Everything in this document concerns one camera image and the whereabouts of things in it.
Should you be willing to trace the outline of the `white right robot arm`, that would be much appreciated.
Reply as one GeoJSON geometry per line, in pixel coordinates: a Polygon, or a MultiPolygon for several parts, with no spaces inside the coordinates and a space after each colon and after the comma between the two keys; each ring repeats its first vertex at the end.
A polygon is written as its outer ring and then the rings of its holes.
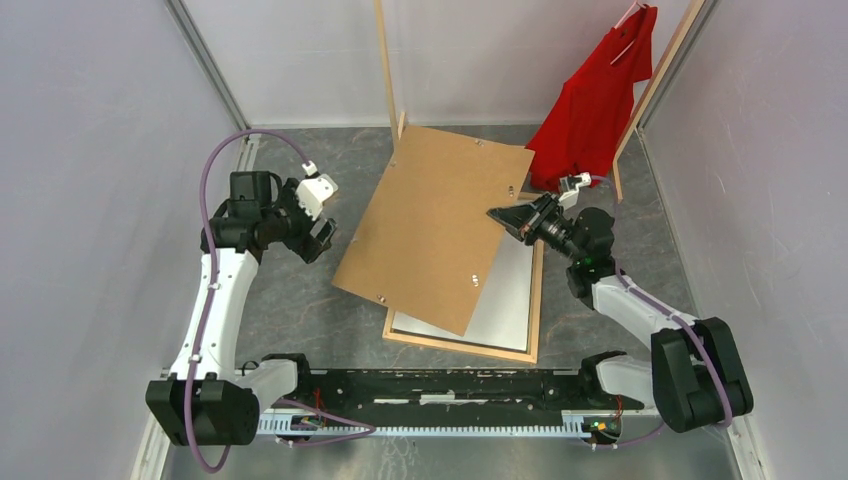
{"type": "Polygon", "coordinates": [[[673,308],[625,274],[613,254],[612,214],[586,207],[567,216],[582,189],[597,179],[588,173],[564,177],[557,193],[487,212],[520,243],[543,242],[567,258],[573,297],[624,327],[650,352],[647,361],[623,351],[585,359],[577,382],[580,400],[591,408],[617,395],[637,400],[656,409],[663,426],[677,433],[727,427],[750,414],[754,395],[730,325],[673,308]]]}

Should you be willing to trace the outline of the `brown backing board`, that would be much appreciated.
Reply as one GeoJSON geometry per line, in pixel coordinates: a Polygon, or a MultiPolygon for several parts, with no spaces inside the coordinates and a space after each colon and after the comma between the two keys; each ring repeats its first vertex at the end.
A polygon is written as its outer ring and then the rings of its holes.
{"type": "Polygon", "coordinates": [[[466,332],[531,151],[409,126],[332,280],[334,286],[453,334],[466,332]]]}

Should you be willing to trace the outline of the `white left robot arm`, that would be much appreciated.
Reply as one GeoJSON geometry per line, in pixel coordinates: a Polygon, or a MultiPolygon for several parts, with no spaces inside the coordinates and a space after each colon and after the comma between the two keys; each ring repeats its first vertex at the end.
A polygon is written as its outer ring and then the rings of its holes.
{"type": "Polygon", "coordinates": [[[338,186],[326,174],[297,180],[269,171],[234,172],[229,183],[229,197],[201,232],[200,286],[183,345],[145,393],[176,446],[248,445],[278,399],[297,408],[314,394],[303,355],[269,354],[240,373],[236,344],[264,252],[280,243],[311,264],[330,248],[336,223],[321,213],[338,186]]]}

